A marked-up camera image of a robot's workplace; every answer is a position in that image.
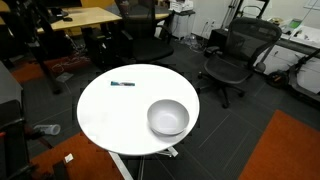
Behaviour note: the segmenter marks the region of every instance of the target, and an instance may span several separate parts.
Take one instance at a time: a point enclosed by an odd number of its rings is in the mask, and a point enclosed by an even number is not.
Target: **mesh chair back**
[[[267,21],[237,18],[229,26],[224,54],[248,62],[251,68],[257,57],[281,36],[281,29]]]
[[[155,0],[115,0],[125,30],[134,38],[150,38],[155,33]]]

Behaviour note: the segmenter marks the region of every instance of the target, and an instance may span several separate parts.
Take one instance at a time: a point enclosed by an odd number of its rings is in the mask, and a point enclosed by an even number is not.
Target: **round table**
[[[135,86],[111,86],[111,81]],[[162,99],[175,100],[189,112],[180,134],[157,134],[148,125],[149,107]],[[83,91],[77,107],[80,127],[98,146],[118,154],[141,156],[165,150],[183,140],[199,115],[193,86],[180,74],[155,65],[128,65],[110,70]]]

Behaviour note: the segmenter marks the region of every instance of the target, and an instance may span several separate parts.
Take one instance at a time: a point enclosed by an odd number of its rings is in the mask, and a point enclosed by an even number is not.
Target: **marker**
[[[111,81],[111,86],[135,86],[135,83]]]

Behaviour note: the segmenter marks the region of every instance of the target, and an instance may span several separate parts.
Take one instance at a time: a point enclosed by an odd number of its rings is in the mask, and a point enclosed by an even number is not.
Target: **floor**
[[[176,65],[185,77],[198,84],[197,74],[206,58],[186,45],[172,42],[175,53],[163,62]],[[31,125],[60,124],[62,131],[46,139],[57,145],[80,131],[77,122],[77,101],[83,89],[101,74],[93,65],[73,72],[74,76],[60,83],[63,93],[53,95],[45,79],[23,84],[25,114]],[[243,98],[230,92],[231,106],[221,107],[221,93],[215,90],[199,95],[200,116],[196,127],[175,148],[179,155],[146,157],[144,179],[153,180],[214,180],[237,179],[250,154],[268,125],[274,111],[282,110],[305,124],[320,130],[320,111],[297,100],[284,90],[270,87],[262,76],[255,74],[242,85]],[[30,156],[46,148],[37,141],[28,143]],[[120,156],[133,178],[137,176],[139,157]]]

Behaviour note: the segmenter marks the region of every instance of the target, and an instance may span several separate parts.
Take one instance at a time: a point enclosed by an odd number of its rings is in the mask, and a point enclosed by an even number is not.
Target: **orange carpet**
[[[239,179],[319,180],[320,132],[277,110]]]
[[[60,66],[54,67],[59,63],[64,63],[67,61],[68,61],[68,58],[60,58],[60,59],[45,61],[45,64],[48,67],[48,69],[52,72],[53,75],[59,76],[64,71],[70,72],[74,69],[81,68],[91,63],[90,61],[81,61],[73,65],[63,66],[63,69]],[[15,63],[14,65],[16,69],[13,70],[11,74],[19,83],[24,83],[32,79],[38,79],[44,76],[42,69],[40,68],[40,65],[36,63],[35,60],[32,60],[32,62],[31,60],[22,60]]]
[[[83,133],[45,151],[31,162],[39,165],[37,173],[52,173],[52,166],[64,160],[69,153],[74,158],[65,163],[70,180],[123,180],[109,153],[90,142]]]

